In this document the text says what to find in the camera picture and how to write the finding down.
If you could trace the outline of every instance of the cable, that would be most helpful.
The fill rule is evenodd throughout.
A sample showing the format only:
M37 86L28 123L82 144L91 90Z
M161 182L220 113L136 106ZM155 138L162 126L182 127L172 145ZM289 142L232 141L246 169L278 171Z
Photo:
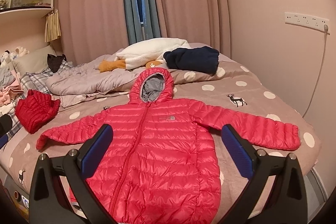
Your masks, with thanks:
M323 63L324 63L324 56L325 56L325 53L326 53L326 45L327 45L328 29L329 29L328 25L327 25L327 24L324 24L324 48L323 48L323 55L322 55L321 67L320 67L319 75L318 75L318 77L317 77L316 84L315 84L315 87L314 87L313 94L312 94L312 96L311 96L309 105L308 105L308 107L307 107L305 113L302 115L302 118L304 118L305 115L306 115L307 112L308 112L308 109L309 109L309 107L310 107L310 105L311 105L311 102L313 101L313 97L314 97L314 94L315 94L317 85L318 85L318 83L319 83L319 80L320 80L321 71L322 71L322 67L323 67Z

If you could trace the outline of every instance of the folded red jacket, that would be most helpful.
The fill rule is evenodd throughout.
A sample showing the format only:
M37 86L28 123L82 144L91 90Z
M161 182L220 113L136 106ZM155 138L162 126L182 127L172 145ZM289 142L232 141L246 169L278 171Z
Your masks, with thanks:
M29 90L26 99L18 101L15 114L22 126L31 134L56 116L60 100L52 100L50 94Z

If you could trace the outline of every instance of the wall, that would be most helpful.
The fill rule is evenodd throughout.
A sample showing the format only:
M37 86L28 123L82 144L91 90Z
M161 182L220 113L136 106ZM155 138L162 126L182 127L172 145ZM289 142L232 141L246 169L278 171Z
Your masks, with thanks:
M324 34L284 23L284 12L330 19L325 63L306 120L323 141L316 166L330 194L336 185L336 0L228 0L231 58L244 64L286 103L303 114L318 77Z
M45 47L45 17L17 20L0 26L0 56L5 50L12 52L17 46L34 51Z

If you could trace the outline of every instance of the electrical outlet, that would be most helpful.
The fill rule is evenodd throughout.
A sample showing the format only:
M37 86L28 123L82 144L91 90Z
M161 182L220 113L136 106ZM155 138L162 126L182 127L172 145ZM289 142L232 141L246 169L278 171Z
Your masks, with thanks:
M312 28L322 32L324 32L324 25L327 24L329 27L328 33L330 33L329 19L321 17L285 12L285 22Z

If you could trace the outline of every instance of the jacket sleeve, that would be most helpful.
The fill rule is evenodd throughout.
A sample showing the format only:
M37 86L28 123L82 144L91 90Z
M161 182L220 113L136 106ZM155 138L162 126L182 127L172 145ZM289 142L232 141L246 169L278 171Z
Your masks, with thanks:
M65 144L84 143L86 140L92 138L104 124L108 112L109 109L103 110L94 116L86 116L70 124L44 131L36 142L36 149L41 150L46 145L48 139Z
M296 150L300 147L298 127L291 123L234 111L190 100L189 115L193 122L221 130L231 124L238 134L253 145L270 149Z

